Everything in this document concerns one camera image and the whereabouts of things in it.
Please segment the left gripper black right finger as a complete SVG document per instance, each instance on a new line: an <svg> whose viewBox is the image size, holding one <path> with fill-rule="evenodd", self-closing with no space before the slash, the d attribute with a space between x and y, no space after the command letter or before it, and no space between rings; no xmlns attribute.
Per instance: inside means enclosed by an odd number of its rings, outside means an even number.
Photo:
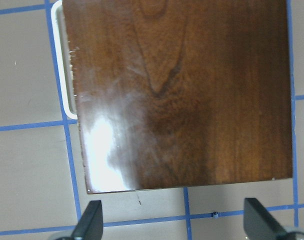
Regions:
<svg viewBox="0 0 304 240"><path fill-rule="evenodd" d="M243 202L243 229L249 240L283 240L287 231L256 199Z"/></svg>

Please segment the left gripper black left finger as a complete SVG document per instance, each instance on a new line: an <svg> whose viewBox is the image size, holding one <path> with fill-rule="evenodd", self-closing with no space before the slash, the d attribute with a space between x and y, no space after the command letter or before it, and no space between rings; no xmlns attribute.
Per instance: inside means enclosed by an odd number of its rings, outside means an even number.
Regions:
<svg viewBox="0 0 304 240"><path fill-rule="evenodd" d="M103 231L102 201L92 200L88 203L70 237L72 240L101 240Z"/></svg>

